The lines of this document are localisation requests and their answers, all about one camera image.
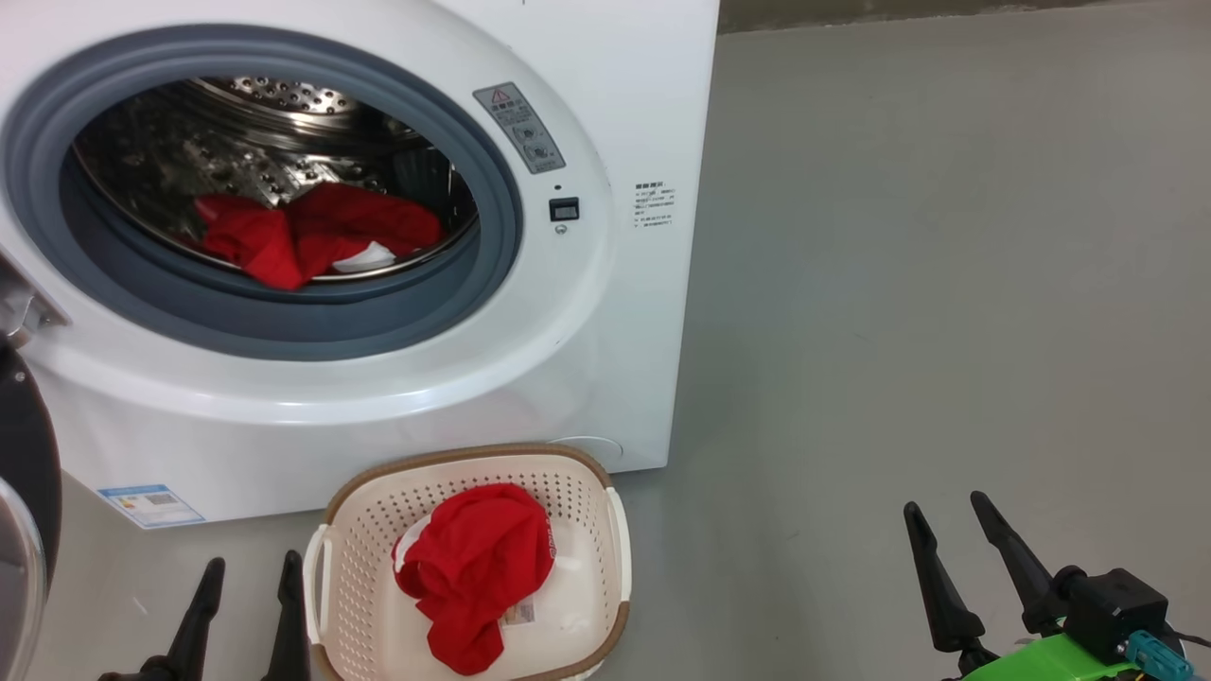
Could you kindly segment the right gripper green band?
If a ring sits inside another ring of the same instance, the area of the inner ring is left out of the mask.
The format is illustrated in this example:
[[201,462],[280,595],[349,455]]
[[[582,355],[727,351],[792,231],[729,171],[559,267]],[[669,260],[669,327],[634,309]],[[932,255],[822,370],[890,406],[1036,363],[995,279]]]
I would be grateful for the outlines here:
[[[1193,680],[1195,666],[1147,631],[1133,631],[1102,662],[1068,635],[1057,634],[1057,599],[1052,577],[1025,539],[1008,523],[991,497],[972,491],[972,510],[991,546],[1012,580],[1025,607],[1028,633],[1041,635],[1011,656],[965,673],[964,680]],[[922,513],[908,500],[903,507],[914,568],[920,583],[922,607],[934,648],[943,654],[968,654],[982,647],[985,625],[957,594],[955,583],[939,559],[939,539]]]

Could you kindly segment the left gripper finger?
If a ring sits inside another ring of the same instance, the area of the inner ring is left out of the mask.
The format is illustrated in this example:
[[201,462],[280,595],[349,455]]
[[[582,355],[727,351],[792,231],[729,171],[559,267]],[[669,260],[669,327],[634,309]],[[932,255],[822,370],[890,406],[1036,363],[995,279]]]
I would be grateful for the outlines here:
[[285,555],[277,586],[279,622],[265,681],[311,680],[311,656],[308,649],[306,612],[303,595],[302,556],[295,550]]
[[140,680],[202,680],[210,626],[220,608],[225,570],[224,559],[207,562],[167,656],[148,658],[140,668]]

